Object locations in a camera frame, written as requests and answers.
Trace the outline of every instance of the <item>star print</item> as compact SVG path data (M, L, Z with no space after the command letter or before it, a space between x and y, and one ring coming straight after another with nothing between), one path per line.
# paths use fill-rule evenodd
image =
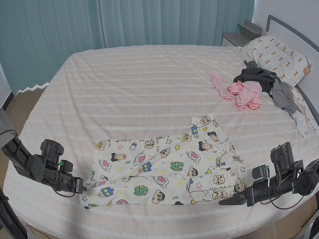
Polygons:
M196 188L198 188L198 189L200 189L201 187L202 187L202 185L201 185L201 183L199 182L199 183L196 183Z

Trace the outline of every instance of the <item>baby bottle print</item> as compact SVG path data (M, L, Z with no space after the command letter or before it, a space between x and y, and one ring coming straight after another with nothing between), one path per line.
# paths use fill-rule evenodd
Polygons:
M136 145L137 145L136 142L132 143L129 149L130 150L135 150Z

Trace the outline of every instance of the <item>pile of clothes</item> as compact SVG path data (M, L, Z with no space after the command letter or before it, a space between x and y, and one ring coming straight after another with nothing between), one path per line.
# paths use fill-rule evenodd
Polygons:
M244 61L247 66L241 74L234 78L234 84L227 88L221 86L224 81L220 75L210 73L211 82L219 91L221 97L231 100L241 111L246 106L256 109L261 105L261 92L267 92L276 107L289 113L293 118L295 128L304 138L310 132L302 110L293 100L289 85L282 82L275 72L262 69L254 61Z

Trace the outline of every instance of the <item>pink clothing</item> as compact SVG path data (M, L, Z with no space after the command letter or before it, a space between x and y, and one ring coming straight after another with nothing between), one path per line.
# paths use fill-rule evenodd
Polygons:
M261 105L260 95L262 88L259 82L247 81L247 82L235 82L233 85L227 88L228 91L225 91L221 83L224 81L224 78L213 72L210 73L211 82L214 87L218 90L219 95L222 98L232 101L237 108L241 111L246 106L249 106L251 109L256 109Z

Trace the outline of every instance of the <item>pajama shirt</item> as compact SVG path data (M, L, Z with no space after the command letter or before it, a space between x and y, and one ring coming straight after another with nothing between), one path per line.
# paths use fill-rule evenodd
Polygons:
M210 113L193 117L182 136L97 142L80 201L85 208L217 202L246 188L245 168Z

